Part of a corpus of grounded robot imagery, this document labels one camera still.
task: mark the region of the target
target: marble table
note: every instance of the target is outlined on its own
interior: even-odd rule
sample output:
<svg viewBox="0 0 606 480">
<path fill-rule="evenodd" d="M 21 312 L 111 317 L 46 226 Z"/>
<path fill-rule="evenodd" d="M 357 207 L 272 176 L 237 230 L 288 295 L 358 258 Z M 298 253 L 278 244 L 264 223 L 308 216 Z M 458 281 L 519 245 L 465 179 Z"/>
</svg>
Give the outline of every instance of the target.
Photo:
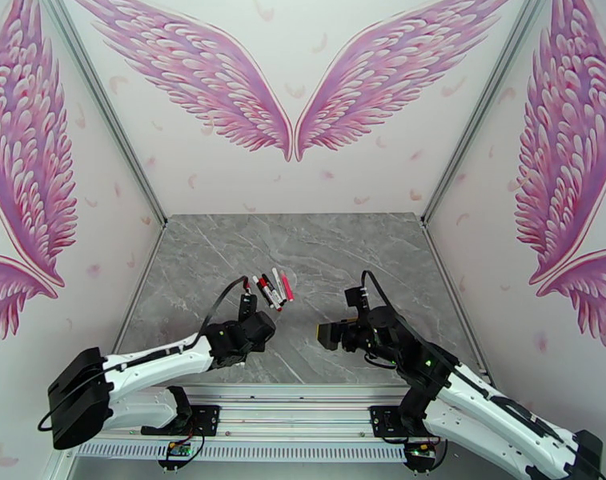
<svg viewBox="0 0 606 480">
<path fill-rule="evenodd" d="M 241 274 L 285 270 L 295 300 L 269 314 L 277 326 L 265 353 L 234 366 L 184 378 L 197 382 L 400 383 L 369 366 L 363 353 L 330 352 L 316 324 L 354 316 L 343 291 L 369 269 L 425 338 L 477 370 L 472 349 L 413 214 L 178 215 L 163 242 L 122 337 L 120 353 L 194 333 L 227 283 Z M 235 319 L 240 286 L 216 320 Z M 371 305 L 379 304 L 371 292 Z M 263 298 L 259 305 L 264 309 Z"/>
</svg>

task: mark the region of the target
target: wing mural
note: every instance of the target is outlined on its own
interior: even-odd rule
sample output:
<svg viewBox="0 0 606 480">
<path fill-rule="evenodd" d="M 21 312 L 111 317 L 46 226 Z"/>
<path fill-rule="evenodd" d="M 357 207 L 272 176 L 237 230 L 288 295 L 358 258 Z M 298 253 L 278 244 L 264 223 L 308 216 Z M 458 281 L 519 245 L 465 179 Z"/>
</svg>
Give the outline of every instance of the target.
<svg viewBox="0 0 606 480">
<path fill-rule="evenodd" d="M 578 310 L 581 333 L 589 328 L 594 338 L 606 346 L 606 249 L 569 262 L 536 293 L 544 296 L 557 291 L 572 300 Z"/>
<path fill-rule="evenodd" d="M 64 286 L 56 257 L 74 242 L 71 142 L 58 62 L 35 0 L 13 0 L 0 31 L 0 219 L 25 265 L 0 255 L 0 338 L 36 294 Z"/>
<path fill-rule="evenodd" d="M 458 65 L 508 0 L 442 0 L 354 36 L 330 64 L 295 128 L 296 158 L 369 134 Z"/>
<path fill-rule="evenodd" d="M 16 334 L 18 313 L 22 311 L 25 300 L 36 294 L 58 297 L 46 281 L 34 275 L 33 270 L 0 255 L 0 339 L 5 339 L 9 330 Z"/>
<path fill-rule="evenodd" d="M 274 146 L 286 161 L 356 142 L 458 65 L 508 0 L 442 0 L 354 36 L 330 64 L 292 134 L 258 65 L 219 28 L 137 0 L 75 0 L 106 44 L 203 126 L 250 151 Z"/>
<path fill-rule="evenodd" d="M 553 0 L 528 85 L 516 194 L 541 282 L 578 249 L 606 191 L 606 44 L 584 0 Z"/>
<path fill-rule="evenodd" d="M 188 113 L 238 146 L 291 158 L 291 124 L 251 55 L 229 34 L 137 0 L 75 0 L 106 44 Z"/>
<path fill-rule="evenodd" d="M 574 258 L 606 192 L 606 42 L 585 0 L 552 0 L 533 66 L 515 213 L 538 254 L 529 282 L 569 297 L 606 346 L 606 249 Z"/>
</svg>

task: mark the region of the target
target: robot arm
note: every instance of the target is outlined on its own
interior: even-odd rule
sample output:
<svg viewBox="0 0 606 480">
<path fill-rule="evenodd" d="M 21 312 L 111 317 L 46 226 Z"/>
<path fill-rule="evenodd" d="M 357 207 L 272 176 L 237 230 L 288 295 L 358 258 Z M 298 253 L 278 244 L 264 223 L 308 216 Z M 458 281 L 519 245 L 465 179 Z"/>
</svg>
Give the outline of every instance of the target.
<svg viewBox="0 0 606 480">
<path fill-rule="evenodd" d="M 385 306 L 370 310 L 367 275 Z M 396 313 L 369 271 L 363 272 L 361 286 L 345 295 L 358 318 L 319 325 L 318 340 L 329 350 L 340 343 L 346 351 L 364 350 L 368 362 L 383 359 L 391 364 L 373 362 L 393 368 L 410 385 L 398 412 L 411 436 L 450 439 L 523 480 L 603 478 L 603 445 L 596 436 L 588 431 L 573 434 L 537 418 L 455 356 L 425 341 Z M 407 459 L 407 466 L 415 470 L 411 454 Z"/>
<path fill-rule="evenodd" d="M 209 323 L 234 284 L 244 282 L 238 321 Z M 191 409 L 180 387 L 161 393 L 144 391 L 185 374 L 244 362 L 264 351 L 275 325 L 256 311 L 256 296 L 246 278 L 230 284 L 205 318 L 201 330 L 178 342 L 133 354 L 102 356 L 98 348 L 81 352 L 48 389 L 50 413 L 38 425 L 51 430 L 54 448 L 64 450 L 93 438 L 101 430 L 146 426 L 171 433 L 189 421 Z M 51 427 L 42 424 L 51 417 Z"/>
</svg>

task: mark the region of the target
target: metal frame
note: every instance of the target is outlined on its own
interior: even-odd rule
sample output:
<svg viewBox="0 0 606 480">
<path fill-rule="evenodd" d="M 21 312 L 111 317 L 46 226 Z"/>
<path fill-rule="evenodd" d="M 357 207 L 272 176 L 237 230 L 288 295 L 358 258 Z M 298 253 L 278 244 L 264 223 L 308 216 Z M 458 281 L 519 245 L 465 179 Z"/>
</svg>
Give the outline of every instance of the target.
<svg viewBox="0 0 606 480">
<path fill-rule="evenodd" d="M 456 143 L 456 148 L 454 149 L 451 159 L 447 164 L 442 176 L 440 177 L 440 180 L 436 185 L 436 189 L 427 203 L 423 215 L 420 217 L 420 223 L 423 228 L 425 238 L 427 239 L 427 244 L 429 245 L 431 255 L 438 266 L 440 275 L 443 278 L 445 287 L 447 288 L 447 293 L 449 294 L 456 314 L 459 317 L 460 324 L 465 332 L 465 336 L 472 346 L 472 351 L 474 352 L 476 360 L 479 363 L 481 373 L 486 376 L 492 385 L 495 385 L 496 383 L 489 371 L 485 353 L 483 352 L 479 341 L 476 339 L 477 334 L 475 333 L 472 322 L 469 319 L 469 313 L 465 309 L 463 299 L 458 291 L 458 287 L 451 277 L 451 274 L 440 255 L 438 247 L 435 244 L 435 240 L 430 231 L 430 223 L 434 218 L 440 203 L 447 194 L 447 190 L 449 190 L 450 185 L 454 181 L 456 173 L 458 172 L 463 160 L 465 159 L 465 156 L 472 146 L 472 143 L 485 120 L 485 117 L 487 117 L 490 107 L 498 97 L 500 87 L 508 75 L 509 70 L 512 68 L 514 61 L 516 60 L 516 56 L 519 53 L 525 36 L 529 34 L 533 22 L 543 9 L 544 1 L 545 0 L 525 0 L 523 2 L 520 12 L 516 18 L 516 22 L 512 27 L 512 30 L 508 35 L 508 39 L 501 51 L 501 55 L 496 61 L 492 72 L 490 73 L 489 79 L 483 88 L 483 92 L 480 95 L 474 110 L 472 111 L 472 115 L 470 116 L 459 141 Z"/>
<path fill-rule="evenodd" d="M 140 185 L 155 217 L 163 226 L 118 333 L 114 344 L 114 350 L 117 350 L 139 300 L 150 267 L 158 253 L 166 229 L 167 216 L 135 156 L 133 146 L 106 95 L 66 6 L 62 0 L 43 0 L 43 4 L 54 19 L 54 23 L 57 24 L 98 110 L 134 178 Z M 540 12 L 542 5 L 543 0 L 524 1 L 503 52 L 492 69 L 451 160 L 421 217 L 423 232 L 443 277 L 447 292 L 454 303 L 468 341 L 472 345 L 481 372 L 485 373 L 490 381 L 492 378 L 488 373 L 484 354 L 480 344 L 476 341 L 474 330 L 456 286 L 430 234 L 429 222 L 456 175 L 456 171 L 486 116 L 488 107 L 496 98 L 500 84 L 513 63 L 520 43 L 532 21 Z M 185 389 L 192 403 L 216 404 L 222 407 L 219 435 L 215 438 L 208 438 L 206 440 L 207 450 L 203 450 L 203 458 L 208 461 L 404 461 L 403 455 L 399 454 L 400 446 L 388 445 L 378 438 L 374 438 L 367 408 L 370 405 L 399 404 L 407 392 L 406 386 L 190 384 Z M 137 431 L 129 430 L 115 430 L 100 434 L 73 450 L 55 451 L 51 455 L 43 477 L 47 480 L 68 478 L 76 456 L 158 459 L 159 454 L 166 453 L 163 447 L 166 447 L 167 442 L 167 438 L 143 437 Z"/>
<path fill-rule="evenodd" d="M 116 340 L 114 342 L 114 346 L 111 349 L 112 354 L 117 354 L 118 349 L 122 344 L 122 340 L 125 338 L 125 332 L 129 323 L 131 322 L 131 318 L 134 316 L 134 311 L 136 306 L 138 305 L 138 300 L 140 299 L 140 294 L 142 293 L 142 288 L 145 286 L 145 282 L 147 280 L 147 276 L 151 271 L 151 266 L 154 265 L 154 261 L 156 260 L 156 255 L 160 249 L 160 244 L 163 243 L 163 239 L 165 237 L 165 233 L 167 232 L 167 224 L 163 225 L 160 229 L 159 235 L 156 239 L 156 243 L 154 244 L 154 248 L 151 250 L 149 254 L 149 258 L 145 264 L 145 268 L 142 270 L 140 277 L 138 278 L 138 282 L 136 283 L 136 288 L 134 289 L 134 294 L 131 296 L 131 300 L 129 302 L 129 306 L 125 311 L 125 319 L 122 320 L 122 325 L 120 326 L 120 330 L 116 335 Z"/>
<path fill-rule="evenodd" d="M 42 0 L 42 4 L 45 6 L 47 13 L 53 18 L 54 24 L 58 28 L 58 32 L 62 36 L 87 89 L 90 91 L 91 97 L 98 107 L 98 112 L 102 115 L 107 129 L 114 138 L 114 142 L 120 149 L 120 153 L 125 159 L 125 162 L 131 169 L 134 180 L 149 203 L 154 216 L 162 226 L 166 225 L 167 214 L 149 183 L 149 180 L 140 165 L 140 161 L 136 157 L 134 147 L 127 137 L 126 131 L 122 127 L 114 107 L 111 105 L 105 88 L 98 77 L 98 73 L 90 60 L 89 54 L 86 52 L 84 44 L 82 44 L 80 35 L 71 20 L 69 11 L 64 2 L 62 0 Z"/>
<path fill-rule="evenodd" d="M 429 222 L 434 217 L 440 202 L 443 200 L 443 196 L 447 192 L 451 182 L 454 180 L 465 154 L 468 152 L 474 137 L 487 116 L 489 107 L 492 106 L 492 103 L 498 96 L 499 88 L 516 59 L 516 55 L 520 50 L 524 37 L 529 33 L 532 23 L 536 20 L 543 8 L 543 4 L 544 0 L 525 0 L 523 2 L 520 12 L 516 17 L 516 22 L 501 50 L 501 54 L 492 68 L 487 83 L 485 83 L 483 92 L 472 111 L 472 115 L 470 116 L 463 133 L 456 143 L 454 153 L 451 155 L 451 159 L 449 160 L 443 175 L 440 177 L 434 193 L 427 203 L 421 217 L 421 220 L 426 227 L 429 227 Z"/>
<path fill-rule="evenodd" d="M 218 434 L 205 438 L 200 461 L 407 461 L 402 445 L 375 438 L 368 411 L 370 405 L 400 404 L 407 386 L 194 384 L 184 389 L 192 404 L 221 407 Z M 56 452 L 50 461 L 53 474 L 45 478 L 68 478 L 75 458 L 164 459 L 175 439 L 142 436 L 137 430 L 105 431 L 73 450 Z M 193 442 L 197 448 L 200 437 Z"/>
</svg>

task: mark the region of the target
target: marker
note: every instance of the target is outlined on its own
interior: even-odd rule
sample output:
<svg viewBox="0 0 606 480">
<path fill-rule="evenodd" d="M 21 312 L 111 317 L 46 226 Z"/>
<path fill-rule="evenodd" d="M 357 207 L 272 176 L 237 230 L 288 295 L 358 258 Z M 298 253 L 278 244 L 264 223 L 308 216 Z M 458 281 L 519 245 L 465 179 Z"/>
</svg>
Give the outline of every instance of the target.
<svg viewBox="0 0 606 480">
<path fill-rule="evenodd" d="M 269 301 L 273 305 L 272 307 L 276 308 L 276 311 L 281 311 L 283 308 L 280 306 L 280 304 L 277 303 L 276 300 L 274 300 L 274 296 L 271 295 L 269 287 L 267 287 L 267 283 L 263 278 L 259 278 L 258 285 L 263 288 L 263 293 L 265 293 L 267 299 L 269 299 Z"/>
<path fill-rule="evenodd" d="M 283 286 L 285 286 L 285 294 L 287 295 L 287 300 L 294 301 L 294 293 L 291 292 L 291 287 L 289 286 L 287 276 L 283 271 L 280 271 L 280 276 L 283 278 Z"/>
<path fill-rule="evenodd" d="M 284 301 L 287 300 L 287 295 L 285 294 L 285 288 L 283 287 L 283 283 L 280 281 L 280 277 L 278 277 L 278 271 L 275 267 L 271 268 L 271 273 L 274 275 L 274 282 L 278 287 L 278 293 L 280 297 L 283 298 Z"/>
<path fill-rule="evenodd" d="M 271 293 L 271 296 L 274 298 L 274 300 L 282 306 L 287 300 L 284 296 L 282 298 L 280 297 L 280 294 L 278 294 L 278 291 L 276 290 L 274 285 L 271 284 L 271 281 L 269 280 L 267 274 L 263 274 L 263 281 L 265 282 L 265 284 L 267 284 L 269 292 Z"/>
<path fill-rule="evenodd" d="M 263 287 L 260 285 L 259 279 L 256 276 L 252 276 L 251 280 L 254 281 L 254 283 L 256 284 L 256 287 L 260 291 L 260 294 L 262 294 L 263 298 L 265 298 L 265 301 L 267 301 L 268 306 L 270 308 L 273 308 L 274 305 L 271 304 L 271 299 L 269 299 L 269 297 L 267 296 L 267 293 L 264 291 Z"/>
</svg>

